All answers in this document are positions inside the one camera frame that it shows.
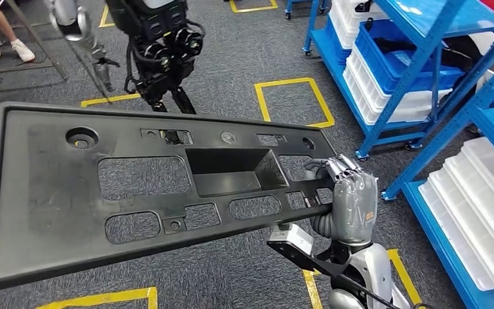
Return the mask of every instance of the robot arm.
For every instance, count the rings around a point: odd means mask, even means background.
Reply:
[[[61,32],[67,41],[74,42],[90,53],[96,77],[108,91],[113,91],[109,78],[109,65],[119,65],[106,58],[107,51],[103,44],[97,41],[86,9],[78,6],[77,0],[46,0],[45,3],[50,11],[50,21],[54,28]]]
[[[331,211],[310,219],[317,234],[332,240],[331,246],[312,253],[313,238],[294,224],[275,227],[268,245],[298,267],[330,276],[332,309],[411,308],[393,283],[387,251],[372,242],[377,178],[344,155],[312,159],[304,167],[308,179],[334,183]]]
[[[195,113],[180,88],[181,81],[194,69],[194,57],[201,53],[205,33],[201,25],[187,19],[186,0],[106,0],[118,29],[129,36],[127,78],[124,89],[138,91],[155,111],[167,111],[161,104],[163,94],[171,90],[184,113]],[[109,65],[118,63],[106,58],[98,42],[88,12],[77,0],[46,0],[54,27],[68,41],[75,42],[91,54],[96,76],[112,91]],[[199,28],[199,32],[189,25]],[[133,78],[131,60],[139,77]],[[134,89],[128,85],[133,82]]]

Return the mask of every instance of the black plastic panel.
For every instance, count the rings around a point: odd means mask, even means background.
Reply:
[[[187,131],[191,140],[171,145],[161,138],[161,130]],[[258,135],[279,138],[268,146],[261,144]],[[334,155],[323,133],[311,127],[3,103],[0,289],[328,212],[330,206],[319,204],[316,190],[332,184],[291,181],[279,156]],[[120,199],[120,194],[135,189],[127,188],[113,198],[103,197],[102,160],[154,157],[184,163],[189,185],[179,188],[180,193],[156,190],[161,194]],[[293,210],[287,199],[290,192],[303,194],[307,207]],[[279,211],[243,220],[232,216],[232,201],[261,196],[277,199]],[[218,218],[188,230],[185,209],[194,205],[209,205],[209,209],[214,205]],[[147,223],[154,225],[156,236],[133,235],[130,242],[108,239],[107,220],[147,212],[159,221]]]

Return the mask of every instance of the yellow floor marking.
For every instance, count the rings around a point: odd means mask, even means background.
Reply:
[[[315,285],[315,279],[313,276],[320,274],[320,272],[310,272],[308,270],[303,270],[304,280],[306,280],[306,288],[309,294],[309,299],[311,300],[311,307],[313,309],[323,309],[323,304],[321,303],[321,298],[319,297],[319,291]]]
[[[408,296],[410,296],[410,300],[414,304],[421,303],[421,298],[416,288],[414,287],[414,284],[412,283],[412,280],[408,275],[408,272],[406,271],[406,268],[404,267],[404,264],[402,263],[402,260],[399,256],[399,250],[398,249],[387,250],[387,255],[389,255],[389,259],[391,260],[391,262],[393,262],[393,265],[395,266],[395,269],[397,270],[397,273],[401,278],[402,284],[406,288],[406,292],[408,293]]]
[[[147,309],[158,308],[158,291],[155,287],[139,288],[137,290],[128,290],[115,293],[105,293],[97,295],[89,295],[65,301],[57,301],[36,309],[63,309],[70,306],[88,307],[97,306],[100,304],[118,303],[121,301],[133,301],[135,299],[147,299]]]
[[[263,11],[263,10],[272,10],[274,8],[277,8],[277,3],[275,0],[270,0],[270,6],[262,6],[259,8],[244,8],[244,9],[237,9],[237,6],[235,5],[235,2],[233,0],[230,0],[230,7],[232,8],[232,12],[234,13],[246,13],[246,12],[254,12],[254,11]]]
[[[116,102],[116,101],[121,101],[121,100],[130,100],[132,98],[140,98],[141,95],[139,93],[133,93],[131,95],[117,95],[115,97],[109,97],[109,102]],[[106,98],[92,98],[90,100],[84,100],[80,103],[80,107],[86,108],[90,105],[93,104],[101,104],[101,103],[107,103]]]
[[[414,284],[412,283],[412,280],[408,275],[408,272],[406,271],[406,268],[404,267],[404,264],[402,263],[402,260],[399,256],[399,250],[389,249],[387,250],[387,255],[389,256],[389,259],[395,266],[395,269],[397,270],[400,280],[402,281],[404,287],[406,288],[406,292],[408,293],[408,296],[410,296],[410,300],[414,304],[421,303],[421,298],[419,297],[419,294],[417,293],[417,290],[414,287]],[[311,300],[311,306],[313,307],[313,309],[322,309],[323,307],[321,304],[321,298],[319,297],[319,291],[317,290],[317,286],[315,285],[315,279],[314,279],[314,276],[319,275],[320,272],[318,271],[310,272],[307,270],[303,270],[302,273],[304,275],[304,280],[306,281],[306,288],[309,294],[309,299]]]
[[[264,121],[270,122],[271,119],[270,119],[270,112],[268,111],[268,106],[266,105],[266,99],[264,99],[264,93],[262,92],[263,87],[296,84],[299,82],[307,82],[310,85],[311,89],[313,90],[313,93],[315,94],[315,97],[317,98],[317,102],[319,103],[319,106],[321,107],[321,110],[323,111],[323,114],[325,115],[326,118],[326,121],[318,122],[316,124],[308,124],[307,126],[319,127],[319,128],[333,126],[334,117],[332,116],[331,111],[329,110],[329,107],[327,106],[327,103],[325,102],[325,99],[321,94],[321,91],[319,91],[319,87],[317,87],[317,84],[315,84],[315,80],[310,77],[302,77],[299,79],[276,80],[273,82],[260,82],[258,84],[255,84],[255,91],[257,92],[257,98],[259,100],[259,106],[261,107],[262,117]]]
[[[103,8],[103,14],[101,15],[101,21],[99,22],[99,28],[114,27],[114,23],[107,23],[109,17],[109,7],[105,5]]]

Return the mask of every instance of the gray carpet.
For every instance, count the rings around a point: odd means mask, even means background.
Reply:
[[[265,0],[237,1],[238,8],[266,6]],[[306,58],[301,51],[306,33],[309,5],[295,5],[293,18],[285,21],[284,0],[278,0],[279,9],[234,14],[228,3],[221,0],[190,1],[189,18],[203,24],[207,31],[205,47],[196,62],[193,74],[184,81],[198,113],[215,117],[240,117],[262,120],[254,84],[281,79],[311,77],[317,83],[326,104],[336,120],[333,127],[325,128],[337,151],[352,155],[360,145],[363,134],[349,108],[334,84],[323,62],[317,57]],[[103,1],[81,1],[93,13],[99,24]],[[32,22],[47,17],[40,2],[22,2],[21,8]],[[323,23],[320,17],[318,24]],[[87,77],[82,66],[64,41],[50,26],[37,28],[50,52],[58,58],[69,80],[62,82],[49,68],[0,75],[0,102],[16,100],[47,104],[79,106],[85,99],[101,97]],[[110,58],[124,63],[126,36],[114,28],[99,28],[96,32],[109,50]],[[33,47],[39,59],[40,50],[24,30],[17,30],[20,38]],[[5,45],[0,66],[18,65],[19,61]],[[124,83],[125,68],[112,69],[113,84],[117,91]],[[292,84],[264,88],[264,97],[272,121],[291,124],[312,124],[324,121],[324,115],[307,84]],[[169,96],[168,108],[177,112]],[[115,102],[119,108],[150,111],[140,99]],[[443,158],[457,153],[457,140],[435,160],[421,176],[441,166]],[[384,187],[397,176],[416,152],[401,147],[384,147],[385,152],[372,156],[363,163],[366,170],[380,178]],[[101,172],[102,187],[109,198],[128,194],[162,194],[153,184],[165,179],[151,177],[142,169],[157,168],[158,164],[138,162],[109,162],[108,173]],[[137,175],[142,181],[131,182],[124,175]],[[238,216],[252,216],[257,205],[239,205]],[[206,224],[205,217],[192,210],[191,226]],[[107,233],[113,242],[123,242],[157,233],[154,218],[142,216],[118,218],[111,222]],[[309,229],[307,221],[299,224]],[[18,286],[0,291],[0,308],[36,308],[53,301],[84,295],[117,292],[155,286],[158,289],[158,308],[312,308],[302,271],[266,246],[269,230],[258,230],[243,235],[196,245],[155,256],[100,267],[85,272]],[[463,305],[448,279],[442,265],[421,230],[416,217],[403,197],[392,203],[381,203],[374,240],[385,248],[398,248],[404,265],[422,300],[436,308],[462,308]],[[316,249],[328,245],[326,239],[316,237]],[[321,302],[327,308],[329,280],[315,277]],[[94,308],[146,308],[146,300],[102,305]]]

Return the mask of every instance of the blue storage rack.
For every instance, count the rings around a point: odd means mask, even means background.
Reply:
[[[375,145],[408,142],[411,148],[421,147],[422,141],[433,130],[437,121],[453,109],[452,104],[447,103],[450,102],[450,97],[453,95],[448,96],[446,103],[440,104],[440,106],[443,106],[442,109],[439,108],[437,101],[439,81],[436,72],[440,72],[442,38],[469,33],[494,32],[494,11],[480,3],[479,0],[375,0],[375,2],[417,46],[417,50],[412,57],[410,66],[403,72],[402,78],[398,82],[389,102],[373,126],[364,124],[362,116],[359,114],[356,104],[352,101],[351,94],[341,78],[344,66],[337,65],[333,60],[332,54],[329,53],[335,48],[335,46],[332,46],[331,38],[326,37],[323,30],[314,29],[318,9],[317,0],[312,0],[311,3],[306,41],[303,47],[306,55],[310,55],[311,42],[314,42],[351,111],[363,128],[365,140],[356,152],[356,156],[359,159],[368,158],[370,149]],[[432,89],[433,108],[430,116],[424,122],[388,124],[389,118],[404,97],[404,94],[408,92],[417,74],[423,69],[423,66],[431,56],[433,56],[435,66]],[[398,127],[415,127],[416,130],[413,133],[380,138],[382,132]]]
[[[366,23],[361,23],[359,36],[355,45],[365,59],[368,67],[376,77],[384,93],[390,95],[395,91],[398,82],[409,65],[414,55],[414,50],[398,50],[390,53],[382,53],[376,45],[374,38],[381,37],[390,41],[410,42],[408,37],[398,26],[388,19],[372,22],[370,31],[365,28]],[[433,86],[433,60],[430,59],[417,74],[409,91],[431,90]],[[463,76],[459,68],[441,66],[439,72],[439,90],[450,89],[459,77]]]
[[[461,82],[456,91],[458,95],[452,95],[453,98],[448,102],[453,105],[460,100],[493,62],[494,45]],[[494,145],[494,108],[491,108],[493,104],[494,77],[487,81],[482,89],[452,117],[412,163],[381,194],[384,200],[392,200],[400,191],[403,192],[455,288],[469,309],[494,309],[494,290],[482,292],[476,287],[419,192],[419,186],[425,181],[414,182],[413,179],[440,150],[446,147],[471,122],[481,129]]]

